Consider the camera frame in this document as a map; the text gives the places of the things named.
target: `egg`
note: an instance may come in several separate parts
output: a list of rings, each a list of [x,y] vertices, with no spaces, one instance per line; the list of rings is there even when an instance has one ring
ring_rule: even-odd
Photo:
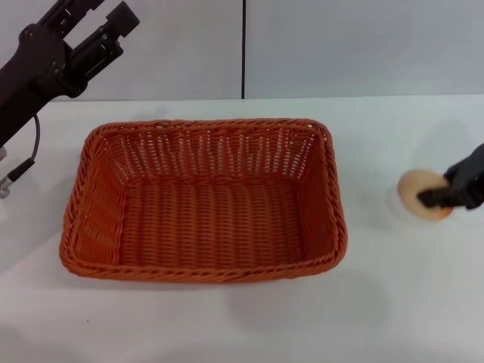
[[[449,187],[447,179],[428,170],[410,170],[399,181],[398,193],[405,207],[414,216],[428,221],[439,221],[448,217],[453,208],[427,207],[418,199],[418,194],[427,189]]]

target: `wicker basket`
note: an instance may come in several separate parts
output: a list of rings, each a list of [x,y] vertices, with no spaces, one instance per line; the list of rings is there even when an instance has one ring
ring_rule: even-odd
[[[60,258],[90,278],[252,282],[327,271],[346,239],[320,123],[112,123],[85,142]]]

